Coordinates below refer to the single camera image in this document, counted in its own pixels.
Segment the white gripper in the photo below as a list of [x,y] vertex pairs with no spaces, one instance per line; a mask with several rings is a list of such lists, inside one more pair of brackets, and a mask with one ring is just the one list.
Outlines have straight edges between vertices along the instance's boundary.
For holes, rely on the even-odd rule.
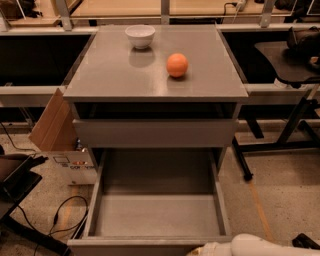
[[192,249],[186,256],[232,256],[230,243],[207,243]]

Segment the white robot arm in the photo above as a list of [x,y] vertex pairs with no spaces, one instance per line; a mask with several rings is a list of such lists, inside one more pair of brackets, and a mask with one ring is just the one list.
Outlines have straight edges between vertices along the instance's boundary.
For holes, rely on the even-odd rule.
[[319,249],[288,247],[251,234],[236,235],[230,242],[210,242],[186,256],[320,256]]

